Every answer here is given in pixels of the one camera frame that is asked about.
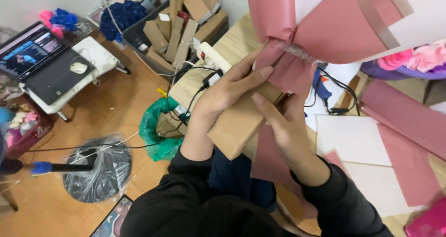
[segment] power strip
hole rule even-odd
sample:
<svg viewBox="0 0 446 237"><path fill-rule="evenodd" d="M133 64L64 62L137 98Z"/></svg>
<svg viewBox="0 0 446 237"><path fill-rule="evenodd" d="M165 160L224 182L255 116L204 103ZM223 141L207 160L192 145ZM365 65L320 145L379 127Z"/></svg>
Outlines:
<svg viewBox="0 0 446 237"><path fill-rule="evenodd" d="M232 65L226 61L214 48L204 42L197 47L197 56L204 61L210 68L221 69L225 74Z"/></svg>

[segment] laptop screen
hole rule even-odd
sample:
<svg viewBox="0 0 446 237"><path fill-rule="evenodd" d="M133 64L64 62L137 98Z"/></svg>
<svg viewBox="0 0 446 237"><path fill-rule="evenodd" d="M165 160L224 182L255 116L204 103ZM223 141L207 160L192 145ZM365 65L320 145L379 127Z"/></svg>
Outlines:
<svg viewBox="0 0 446 237"><path fill-rule="evenodd" d="M38 22L0 47L0 70L23 80L66 48L44 24Z"/></svg>

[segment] wooden floor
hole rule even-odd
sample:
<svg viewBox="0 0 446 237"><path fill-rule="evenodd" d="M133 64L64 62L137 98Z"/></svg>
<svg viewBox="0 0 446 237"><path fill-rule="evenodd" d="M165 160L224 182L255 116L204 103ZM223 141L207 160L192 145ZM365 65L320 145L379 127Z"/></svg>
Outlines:
<svg viewBox="0 0 446 237"><path fill-rule="evenodd" d="M62 110L73 121L56 121L50 132L36 146L47 142L42 149L76 146L90 137L110 133L122 133L130 137L139 130L145 110L161 95L157 88L167 89L167 81L154 74L132 52L130 48L119 51L113 44L102 42L131 71L126 75L112 70L99 78L101 86L92 84L78 93ZM141 146L139 136L131 138L132 146ZM70 150L42 152L34 155L33 161L62 162ZM167 173L168 161L153 162L145 149L132 149L133 166L131 182L126 194L136 199L145 191L155 187ZM32 153L20 159L30 163ZM22 174L7 176L7 180L25 178ZM0 236L80 236L92 234L115 205L108 200L99 204L87 204L74 200L62 185L57 174L26 178L3 193L19 208L16 213L0 215Z"/></svg>

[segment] laptop keyboard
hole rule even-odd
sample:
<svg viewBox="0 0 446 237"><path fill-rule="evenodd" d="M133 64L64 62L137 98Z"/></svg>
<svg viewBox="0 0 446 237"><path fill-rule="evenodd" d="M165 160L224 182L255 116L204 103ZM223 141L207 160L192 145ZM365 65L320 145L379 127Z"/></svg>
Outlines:
<svg viewBox="0 0 446 237"><path fill-rule="evenodd" d="M77 74L70 71L70 66L74 62L88 65L86 72ZM94 68L85 58L80 57L75 51L69 50L48 63L44 69L27 80L25 85L50 105L90 74Z"/></svg>

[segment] black jacket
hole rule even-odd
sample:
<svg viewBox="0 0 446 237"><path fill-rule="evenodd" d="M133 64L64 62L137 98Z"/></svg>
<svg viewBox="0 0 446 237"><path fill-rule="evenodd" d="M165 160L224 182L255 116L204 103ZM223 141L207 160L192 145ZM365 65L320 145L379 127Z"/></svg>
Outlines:
<svg viewBox="0 0 446 237"><path fill-rule="evenodd" d="M322 236L393 236L354 182L335 165L320 187L302 186L318 210ZM121 237L136 236L295 236L264 209L232 195L212 196L207 179L212 158L191 161L178 151L160 184L136 199Z"/></svg>

